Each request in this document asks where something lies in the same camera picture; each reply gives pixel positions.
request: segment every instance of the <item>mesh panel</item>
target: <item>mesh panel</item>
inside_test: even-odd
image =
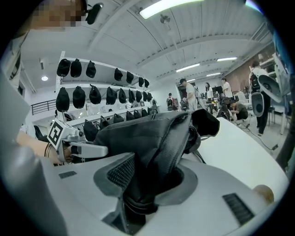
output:
[[[116,168],[110,170],[107,173],[107,178],[112,181],[115,185],[121,187],[122,189],[126,189],[128,184],[130,183],[131,178],[133,177],[135,172],[135,162],[134,158],[129,158],[121,165]]]

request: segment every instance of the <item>brick wall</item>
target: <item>brick wall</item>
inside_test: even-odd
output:
[[[235,69],[233,72],[228,74],[226,76],[226,80],[228,83],[230,83],[231,90],[233,92],[241,91],[241,88],[245,88],[245,86],[249,86],[249,74],[250,74],[250,68],[249,66],[252,65],[253,61],[259,61],[258,54],[263,55],[263,61],[268,60],[272,57],[272,55],[275,53],[274,44],[270,44],[266,48],[264,48],[262,51],[257,53],[255,56],[253,56],[251,59],[246,61],[243,65]]]

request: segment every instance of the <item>chair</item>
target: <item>chair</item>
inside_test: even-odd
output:
[[[248,100],[246,99],[245,94],[243,92],[238,92],[237,95],[238,95],[240,103],[245,105],[247,108],[252,107],[252,103],[249,102],[249,99]]]

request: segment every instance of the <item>white wall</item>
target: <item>white wall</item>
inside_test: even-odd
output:
[[[150,93],[156,99],[158,103],[159,112],[167,111],[166,100],[169,96],[169,93],[172,93],[172,97],[177,98],[178,103],[180,103],[180,93],[174,81],[170,83],[162,84],[161,86],[159,86],[158,89],[154,89],[150,91]]]

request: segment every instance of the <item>desk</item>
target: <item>desk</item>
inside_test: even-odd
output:
[[[219,133],[202,141],[198,149],[204,161],[230,173],[251,189],[267,185],[275,201],[280,200],[289,181],[275,159],[240,128],[224,118],[218,120]]]

